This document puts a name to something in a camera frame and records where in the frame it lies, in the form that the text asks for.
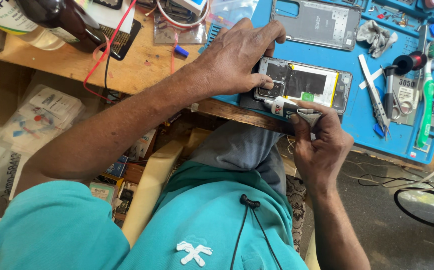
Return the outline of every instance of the black earphone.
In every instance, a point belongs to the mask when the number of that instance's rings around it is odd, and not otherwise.
[[[260,206],[260,202],[259,201],[249,200],[247,198],[246,194],[242,194],[242,196],[240,196],[240,203],[243,204],[243,205],[248,205],[251,209],[256,209],[257,207]]]

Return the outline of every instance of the blue jeans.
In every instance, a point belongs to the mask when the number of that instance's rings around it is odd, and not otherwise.
[[[189,160],[233,171],[256,170],[273,190],[286,195],[284,164],[276,145],[282,136],[230,120],[212,132]]]

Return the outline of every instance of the small plastic case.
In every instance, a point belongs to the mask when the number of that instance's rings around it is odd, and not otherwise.
[[[32,156],[68,130],[84,110],[78,98],[39,84],[3,126],[0,146]]]

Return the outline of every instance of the white bottle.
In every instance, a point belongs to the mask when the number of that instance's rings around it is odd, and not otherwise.
[[[42,50],[51,51],[65,42],[30,21],[14,0],[0,0],[0,29]]]

